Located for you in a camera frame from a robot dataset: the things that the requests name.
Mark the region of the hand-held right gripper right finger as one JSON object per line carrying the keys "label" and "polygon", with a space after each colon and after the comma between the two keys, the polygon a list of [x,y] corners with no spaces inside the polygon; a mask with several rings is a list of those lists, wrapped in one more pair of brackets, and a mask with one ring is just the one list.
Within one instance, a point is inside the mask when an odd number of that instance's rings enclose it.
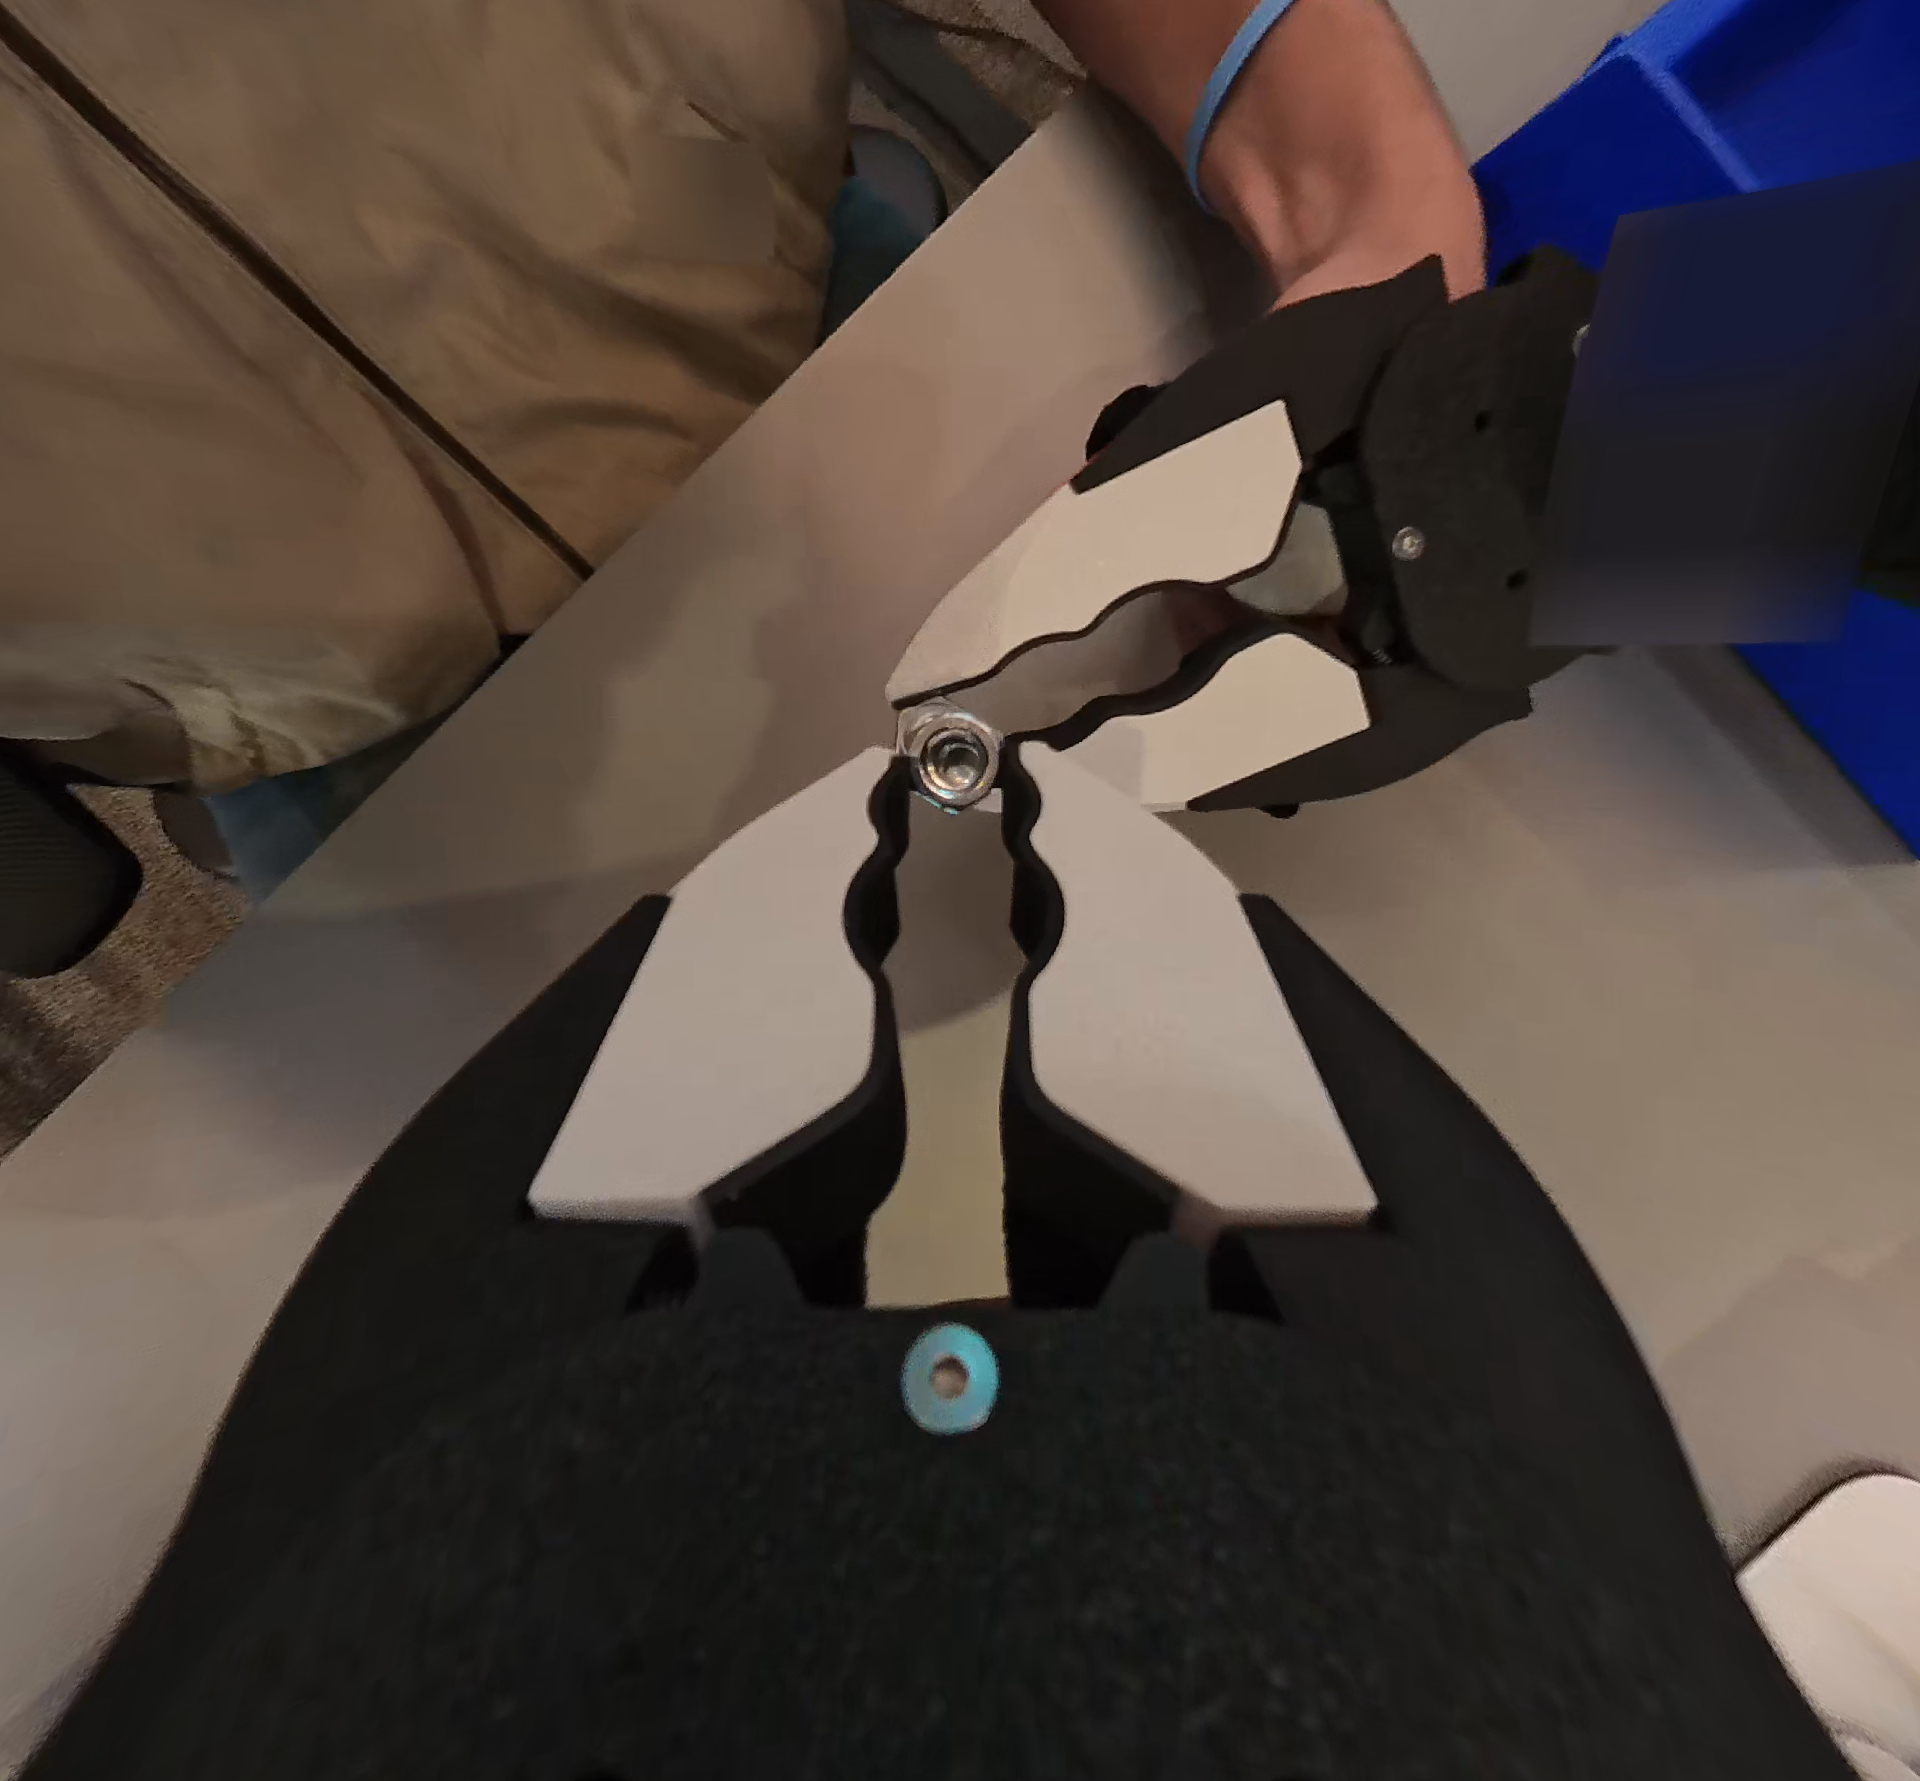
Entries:
{"label": "hand-held right gripper right finger", "polygon": [[1000,841],[1010,1299],[1089,1307],[1146,1238],[1366,1227],[1378,1196],[1233,880],[1048,746],[1008,753]]}

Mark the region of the person's left hand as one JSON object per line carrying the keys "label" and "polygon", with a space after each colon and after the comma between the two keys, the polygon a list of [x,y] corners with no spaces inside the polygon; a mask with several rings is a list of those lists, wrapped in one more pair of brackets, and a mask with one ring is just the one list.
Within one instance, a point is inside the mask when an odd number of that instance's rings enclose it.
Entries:
{"label": "person's left hand", "polygon": [[1277,305],[1425,261],[1451,299],[1485,288],[1479,192],[1387,0],[1294,0],[1211,115],[1198,183]]}

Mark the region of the steel hex nut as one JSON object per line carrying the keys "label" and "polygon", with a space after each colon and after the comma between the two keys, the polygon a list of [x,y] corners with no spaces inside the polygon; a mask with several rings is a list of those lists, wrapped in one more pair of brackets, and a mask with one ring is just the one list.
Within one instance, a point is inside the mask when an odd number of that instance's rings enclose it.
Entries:
{"label": "steel hex nut", "polygon": [[[973,803],[955,805],[937,795],[936,790],[924,785],[921,777],[921,755],[924,743],[941,728],[963,728],[979,734],[994,749],[994,775],[989,790],[985,790]],[[913,791],[930,808],[941,808],[945,812],[962,812],[985,805],[996,790],[999,771],[1000,771],[1000,734],[994,726],[962,707],[955,707],[947,700],[928,700],[900,712],[898,731],[897,731],[897,753],[900,761],[906,764],[906,774],[913,785]]]}

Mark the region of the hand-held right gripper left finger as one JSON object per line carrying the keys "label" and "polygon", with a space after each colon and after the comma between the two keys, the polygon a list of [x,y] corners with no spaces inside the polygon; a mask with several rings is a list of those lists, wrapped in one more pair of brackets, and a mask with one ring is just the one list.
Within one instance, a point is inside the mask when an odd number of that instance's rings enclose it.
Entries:
{"label": "hand-held right gripper left finger", "polygon": [[903,761],[867,749],[717,843],[665,899],[526,1187],[536,1216],[764,1232],[801,1294],[867,1302],[908,1117],[883,963]]}

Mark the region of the blue wristband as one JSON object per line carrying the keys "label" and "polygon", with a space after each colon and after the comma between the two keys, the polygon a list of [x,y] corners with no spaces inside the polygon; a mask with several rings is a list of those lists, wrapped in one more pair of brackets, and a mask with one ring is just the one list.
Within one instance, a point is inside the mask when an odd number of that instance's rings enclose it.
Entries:
{"label": "blue wristband", "polygon": [[1218,217],[1218,214],[1211,210],[1211,200],[1203,189],[1202,162],[1211,140],[1211,129],[1258,49],[1299,1],[1300,0],[1258,0],[1250,5],[1211,64],[1187,116],[1187,129],[1182,141],[1182,171],[1194,202],[1209,217]]}

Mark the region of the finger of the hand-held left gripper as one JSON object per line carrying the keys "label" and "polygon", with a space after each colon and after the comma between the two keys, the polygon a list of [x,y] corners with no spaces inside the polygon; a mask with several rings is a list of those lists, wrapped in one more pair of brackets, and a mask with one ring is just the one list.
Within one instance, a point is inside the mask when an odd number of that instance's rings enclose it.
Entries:
{"label": "finger of the hand-held left gripper", "polygon": [[[1099,698],[1168,685],[1179,660],[1165,626],[1106,626],[1033,648],[996,677],[996,726],[1037,734]],[[1168,812],[1368,728],[1358,670],[1280,632],[1161,712],[1116,712],[1066,755],[1137,807]]]}
{"label": "finger of the hand-held left gripper", "polygon": [[1091,488],[1062,484],[930,608],[885,701],[968,689],[1140,592],[1255,574],[1280,554],[1303,470],[1276,397]]}

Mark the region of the blue bin with black divider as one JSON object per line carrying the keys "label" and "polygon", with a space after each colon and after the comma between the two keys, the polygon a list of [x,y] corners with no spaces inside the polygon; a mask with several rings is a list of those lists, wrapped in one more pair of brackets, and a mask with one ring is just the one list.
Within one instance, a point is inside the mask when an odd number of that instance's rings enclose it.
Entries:
{"label": "blue bin with black divider", "polygon": [[[1917,155],[1917,0],[1668,0],[1474,165],[1491,267],[1597,268],[1614,222]],[[1738,657],[1917,847],[1916,389],[1835,638]]]}

